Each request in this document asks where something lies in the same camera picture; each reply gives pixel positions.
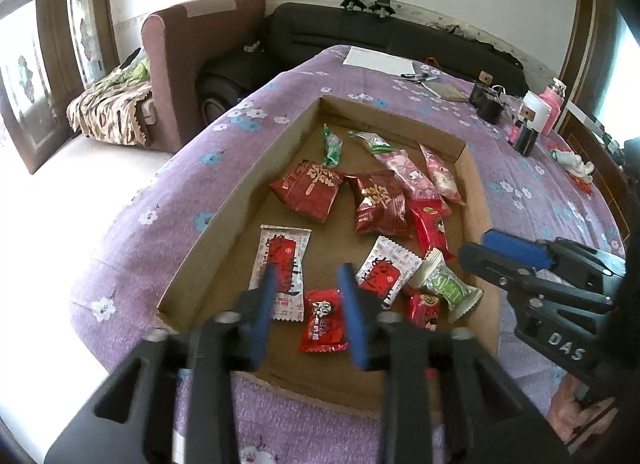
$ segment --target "black cable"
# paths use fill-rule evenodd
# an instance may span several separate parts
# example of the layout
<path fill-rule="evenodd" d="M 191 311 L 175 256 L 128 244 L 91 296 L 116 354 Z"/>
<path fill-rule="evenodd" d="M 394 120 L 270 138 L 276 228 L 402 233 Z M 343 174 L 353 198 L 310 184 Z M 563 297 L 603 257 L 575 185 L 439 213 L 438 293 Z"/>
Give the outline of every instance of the black cable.
<path fill-rule="evenodd" d="M 575 432 L 575 435 L 572 437 L 572 439 L 567 442 L 565 444 L 565 446 L 569 447 L 571 446 L 575 441 L 577 441 L 581 436 L 584 435 L 584 433 L 594 424 L 596 424 L 601 418 L 603 418 L 605 415 L 607 415 L 611 410 L 613 410 L 613 408 L 615 407 L 616 402 L 613 401 L 607 408 L 605 408 L 603 411 L 601 411 L 598 415 L 596 415 L 594 418 L 592 418 L 587 424 L 585 424 L 584 426 L 581 426 L 580 428 L 578 428 L 578 431 Z"/>

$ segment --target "white candy wrapper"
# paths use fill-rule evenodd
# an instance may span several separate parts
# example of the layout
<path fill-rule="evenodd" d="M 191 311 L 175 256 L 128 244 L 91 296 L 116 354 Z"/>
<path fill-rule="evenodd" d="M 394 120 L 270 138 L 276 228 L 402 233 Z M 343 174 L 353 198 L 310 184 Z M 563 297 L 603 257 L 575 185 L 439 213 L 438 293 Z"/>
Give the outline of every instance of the white candy wrapper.
<path fill-rule="evenodd" d="M 420 256 L 386 237 L 378 237 L 356 281 L 361 288 L 375 292 L 383 308 L 389 308 L 421 263 Z"/>
<path fill-rule="evenodd" d="M 260 231 L 260 243 L 249 289 L 258 287 L 264 266 L 267 263 L 273 264 L 280 282 L 273 319 L 302 321 L 305 319 L 302 257 L 305 255 L 311 230 L 263 224 Z"/>

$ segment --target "white floor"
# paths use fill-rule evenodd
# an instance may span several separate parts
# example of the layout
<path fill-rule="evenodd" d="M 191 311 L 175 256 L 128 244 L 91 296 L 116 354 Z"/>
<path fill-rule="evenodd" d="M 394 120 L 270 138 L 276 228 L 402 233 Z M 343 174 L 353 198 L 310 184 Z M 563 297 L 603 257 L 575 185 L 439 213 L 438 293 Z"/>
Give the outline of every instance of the white floor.
<path fill-rule="evenodd" d="M 69 286 L 170 157 L 76 137 L 30 175 L 0 146 L 0 416 L 39 463 L 106 377 L 69 325 Z"/>

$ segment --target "candy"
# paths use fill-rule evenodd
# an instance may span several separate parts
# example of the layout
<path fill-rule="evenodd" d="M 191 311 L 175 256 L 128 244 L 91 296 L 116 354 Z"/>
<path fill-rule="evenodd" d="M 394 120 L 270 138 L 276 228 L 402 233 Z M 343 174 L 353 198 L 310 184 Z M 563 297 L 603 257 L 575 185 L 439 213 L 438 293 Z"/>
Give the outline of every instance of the candy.
<path fill-rule="evenodd" d="M 482 289 L 464 284 L 444 263 L 442 253 L 434 249 L 411 278 L 413 288 L 425 289 L 443 297 L 449 304 L 449 321 L 469 312 L 482 298 Z"/>
<path fill-rule="evenodd" d="M 340 291 L 305 291 L 305 311 L 306 328 L 300 340 L 300 352 L 337 352 L 347 349 Z"/>
<path fill-rule="evenodd" d="M 411 251 L 386 237 L 378 237 L 356 274 L 356 281 L 361 288 L 375 292 L 383 301 L 383 308 L 389 308 L 421 263 L 420 257 Z"/>
<path fill-rule="evenodd" d="M 402 187 L 391 170 L 345 175 L 356 201 L 356 231 L 408 236 Z"/>
<path fill-rule="evenodd" d="M 406 316 L 415 326 L 425 330 L 436 330 L 440 298 L 430 294 L 414 292 L 407 301 Z"/>
<path fill-rule="evenodd" d="M 433 184 L 435 185 L 440 195 L 442 195 L 449 202 L 454 202 L 456 204 L 464 206 L 465 202 L 462 200 L 460 192 L 458 192 L 456 179 L 449 171 L 449 168 L 444 165 L 441 158 L 439 158 L 423 144 L 420 145 L 420 149 L 422 150 L 424 160 L 427 163 L 427 174 L 433 181 Z"/>
<path fill-rule="evenodd" d="M 442 199 L 411 200 L 407 207 L 414 219 L 415 232 L 418 235 L 418 243 L 422 250 L 422 256 L 426 256 L 433 248 L 442 252 L 446 261 L 453 260 L 455 256 L 447 247 L 447 235 L 442 221 Z"/>
<path fill-rule="evenodd" d="M 278 275 L 278 293 L 273 319 L 302 321 L 302 257 L 311 235 L 310 229 L 260 226 L 260 243 L 255 256 L 249 288 L 257 288 L 264 266 L 273 264 Z"/>
<path fill-rule="evenodd" d="M 385 152 L 392 152 L 396 150 L 396 148 L 392 147 L 378 134 L 371 134 L 369 132 L 349 132 L 349 137 L 359 140 L 367 151 L 372 154 L 384 154 Z"/>
<path fill-rule="evenodd" d="M 293 211 L 324 222 L 343 182 L 339 172 L 305 161 L 270 186 Z"/>
<path fill-rule="evenodd" d="M 327 168 L 335 168 L 340 162 L 340 153 L 342 152 L 342 139 L 329 130 L 327 125 L 324 126 L 324 150 L 326 156 L 322 165 Z"/>
<path fill-rule="evenodd" d="M 396 172 L 396 178 L 402 183 L 410 200 L 442 200 L 433 182 L 413 163 L 406 151 L 397 150 L 393 153 L 376 154 L 375 157 L 387 168 Z M 446 203 L 442 207 L 445 216 L 451 213 Z"/>

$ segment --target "pink candy wrapper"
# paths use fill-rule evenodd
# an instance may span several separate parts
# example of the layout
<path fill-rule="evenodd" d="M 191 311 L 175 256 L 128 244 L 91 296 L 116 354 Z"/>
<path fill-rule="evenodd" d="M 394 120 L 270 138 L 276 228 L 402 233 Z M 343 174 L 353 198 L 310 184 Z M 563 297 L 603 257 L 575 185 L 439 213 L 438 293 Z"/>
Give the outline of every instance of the pink candy wrapper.
<path fill-rule="evenodd" d="M 427 162 L 427 174 L 433 181 L 433 184 L 435 185 L 440 195 L 442 195 L 449 202 L 454 202 L 456 204 L 464 206 L 465 202 L 462 200 L 462 197 L 458 192 L 456 179 L 449 171 L 449 168 L 444 165 L 441 158 L 439 158 L 426 146 L 421 144 L 420 149 L 424 154 L 424 160 Z"/>
<path fill-rule="evenodd" d="M 375 157 L 387 168 L 396 172 L 396 179 L 402 183 L 409 200 L 442 199 L 433 182 L 420 171 L 405 150 L 375 154 Z M 446 202 L 443 202 L 443 216 L 448 216 L 450 213 L 451 209 Z"/>

